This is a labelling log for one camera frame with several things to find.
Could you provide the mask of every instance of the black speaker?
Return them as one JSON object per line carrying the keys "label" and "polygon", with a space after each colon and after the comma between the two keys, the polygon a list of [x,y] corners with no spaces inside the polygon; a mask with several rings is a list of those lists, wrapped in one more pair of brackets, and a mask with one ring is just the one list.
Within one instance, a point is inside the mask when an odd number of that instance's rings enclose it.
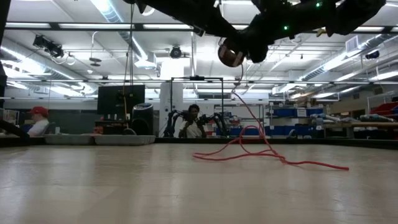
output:
{"label": "black speaker", "polygon": [[141,103],[133,107],[131,129],[137,135],[154,135],[154,105]]}

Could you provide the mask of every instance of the person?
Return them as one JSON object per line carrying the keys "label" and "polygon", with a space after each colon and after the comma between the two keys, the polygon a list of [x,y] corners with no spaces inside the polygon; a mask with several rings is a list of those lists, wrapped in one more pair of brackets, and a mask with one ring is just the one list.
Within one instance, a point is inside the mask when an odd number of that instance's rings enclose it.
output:
{"label": "person", "polygon": [[49,125],[49,121],[47,117],[49,116],[49,111],[42,106],[35,106],[29,111],[32,115],[32,119],[34,121],[34,125],[27,132],[30,137],[41,136],[44,133],[44,130]]}
{"label": "person", "polygon": [[178,136],[180,138],[205,138],[206,132],[202,125],[197,125],[199,106],[191,105],[189,106],[189,118],[185,120],[180,127],[180,133]]}

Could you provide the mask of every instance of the red cable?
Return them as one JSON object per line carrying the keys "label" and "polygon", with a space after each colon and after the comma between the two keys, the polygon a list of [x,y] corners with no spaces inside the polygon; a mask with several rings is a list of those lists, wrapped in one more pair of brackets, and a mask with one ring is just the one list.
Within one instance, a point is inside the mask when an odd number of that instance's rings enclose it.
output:
{"label": "red cable", "polygon": [[[247,156],[271,156],[271,157],[279,158],[279,160],[282,163],[288,164],[288,165],[314,164],[314,165],[318,165],[318,166],[330,167],[330,168],[333,168],[333,169],[349,170],[349,167],[334,166],[334,165],[325,164],[325,163],[322,163],[322,162],[313,162],[313,161],[290,162],[290,161],[286,160],[286,158],[284,156],[278,154],[278,152],[276,152],[272,148],[272,146],[269,144],[269,142],[268,142],[268,140],[266,138],[266,135],[265,135],[264,128],[261,127],[260,121],[255,117],[253,112],[250,110],[249,106],[242,100],[242,98],[239,95],[237,95],[236,93],[233,93],[233,94],[235,94],[242,101],[242,103],[245,105],[245,107],[249,110],[251,116],[258,122],[259,128],[255,127],[255,126],[247,126],[241,131],[241,133],[240,133],[238,138],[236,138],[236,139],[230,141],[229,143],[227,143],[227,145],[225,145],[222,149],[220,149],[220,150],[218,150],[216,152],[211,152],[211,153],[195,152],[195,153],[193,153],[193,157],[194,158],[203,159],[203,160],[206,160],[206,161],[228,161],[228,160],[231,160],[231,159],[239,159],[239,158],[247,157]],[[258,129],[260,137],[266,142],[266,144],[268,145],[269,149],[266,149],[266,150],[261,151],[261,152],[249,152],[247,149],[245,149],[244,146],[243,146],[243,141],[252,140],[252,139],[243,139],[243,134],[245,133],[247,128],[256,128],[256,129]],[[238,142],[239,145],[242,147],[242,149],[246,152],[245,154],[241,154],[241,155],[233,156],[233,157],[227,157],[227,158],[209,158],[209,157],[207,157],[207,156],[212,156],[212,155],[215,155],[215,154],[223,151],[230,144],[233,144],[233,143],[236,143],[236,142]]]}

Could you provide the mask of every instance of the wooden floor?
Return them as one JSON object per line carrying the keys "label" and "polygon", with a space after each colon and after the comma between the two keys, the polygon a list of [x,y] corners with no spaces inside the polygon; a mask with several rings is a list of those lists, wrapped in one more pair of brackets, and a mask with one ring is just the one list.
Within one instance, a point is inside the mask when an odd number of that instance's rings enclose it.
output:
{"label": "wooden floor", "polygon": [[[349,172],[273,158],[191,158],[220,147],[0,149],[0,223],[398,223],[398,151],[274,146],[291,161]],[[232,146],[224,156],[240,152]]]}

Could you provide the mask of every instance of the gray tray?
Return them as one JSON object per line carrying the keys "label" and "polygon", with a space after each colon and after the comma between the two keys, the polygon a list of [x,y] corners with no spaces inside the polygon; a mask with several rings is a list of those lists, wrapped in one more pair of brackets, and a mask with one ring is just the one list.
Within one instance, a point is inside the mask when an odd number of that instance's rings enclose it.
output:
{"label": "gray tray", "polygon": [[46,134],[45,142],[51,145],[89,146],[94,144],[93,136],[78,134]]}
{"label": "gray tray", "polygon": [[102,135],[95,136],[95,142],[100,146],[143,146],[155,142],[155,136],[123,136]]}

